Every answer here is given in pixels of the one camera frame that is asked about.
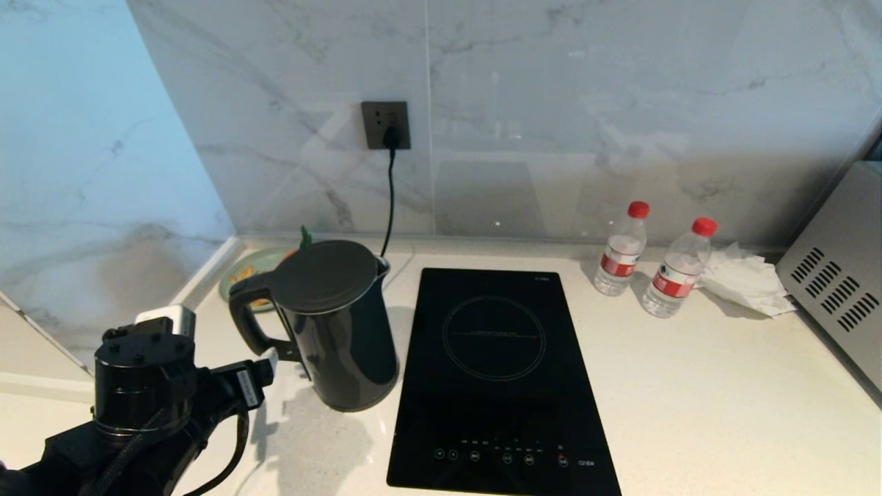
power cord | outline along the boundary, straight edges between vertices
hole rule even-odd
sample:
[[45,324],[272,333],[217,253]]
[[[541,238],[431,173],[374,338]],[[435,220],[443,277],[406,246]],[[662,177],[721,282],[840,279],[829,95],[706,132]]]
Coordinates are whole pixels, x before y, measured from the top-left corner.
[[196,491],[190,491],[184,496],[201,496],[206,492],[211,491],[215,487],[217,487],[221,482],[223,482],[230,474],[233,473],[233,469],[235,466],[239,464],[242,460],[242,455],[245,453],[245,445],[248,444],[248,430],[250,426],[250,418],[248,417],[248,410],[244,407],[244,405],[239,405],[236,410],[237,420],[235,425],[235,450],[233,451],[233,457],[230,458],[227,466],[224,467],[224,470],[220,471],[220,474],[215,476],[212,480],[202,484]]
[[401,133],[398,128],[391,125],[386,128],[383,135],[383,145],[389,148],[389,226],[386,227],[386,237],[383,241],[383,250],[380,258],[385,256],[385,249],[389,246],[389,235],[392,234],[392,219],[395,218],[395,184],[392,182],[392,166],[395,164],[395,150],[401,144]]
[[92,491],[89,492],[90,496],[104,496],[108,489],[110,489],[110,486],[116,481],[116,478],[129,466],[129,463],[138,457],[145,448],[150,447],[157,440],[161,439],[161,431],[155,431],[154,428],[161,422],[164,422],[166,417],[168,417],[168,409],[163,408],[159,409],[147,420],[147,423],[141,427],[140,432],[125,443],[123,449],[119,450],[119,453],[114,457],[113,462],[104,470],[101,477],[92,486]]

cooking zone circle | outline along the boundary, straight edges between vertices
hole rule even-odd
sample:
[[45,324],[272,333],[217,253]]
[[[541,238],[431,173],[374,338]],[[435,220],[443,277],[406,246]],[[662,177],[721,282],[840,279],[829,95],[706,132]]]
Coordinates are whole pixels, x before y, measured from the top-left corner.
[[521,378],[545,356],[545,331],[524,305],[475,297],[456,306],[443,329],[444,347],[464,372],[484,380]]

water bottle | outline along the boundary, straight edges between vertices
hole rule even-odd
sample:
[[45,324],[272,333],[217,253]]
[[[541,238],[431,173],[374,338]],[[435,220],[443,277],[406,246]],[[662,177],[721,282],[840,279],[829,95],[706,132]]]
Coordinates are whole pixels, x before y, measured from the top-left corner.
[[699,217],[692,224],[692,232],[674,241],[643,295],[647,312],[666,319],[680,310],[711,255],[710,237],[716,228],[713,219]]
[[612,236],[607,240],[601,266],[594,277],[594,286],[604,295],[617,297],[628,288],[637,267],[637,259],[647,245],[647,229],[644,226],[647,215],[647,203],[632,202],[628,206],[628,215],[616,224]]

green leaf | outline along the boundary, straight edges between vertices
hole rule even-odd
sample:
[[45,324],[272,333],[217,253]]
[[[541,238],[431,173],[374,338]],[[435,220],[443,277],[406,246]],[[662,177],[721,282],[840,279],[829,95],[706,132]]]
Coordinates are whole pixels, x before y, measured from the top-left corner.
[[306,230],[306,226],[300,226],[300,249],[306,248],[312,244],[312,234]]

tissue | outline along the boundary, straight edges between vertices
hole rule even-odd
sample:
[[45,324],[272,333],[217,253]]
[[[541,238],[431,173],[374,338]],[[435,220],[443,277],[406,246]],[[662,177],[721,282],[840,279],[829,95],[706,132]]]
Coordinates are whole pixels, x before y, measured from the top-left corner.
[[738,243],[711,253],[697,286],[769,317],[796,310],[785,298],[787,291],[774,265],[767,264],[762,257],[748,255]]

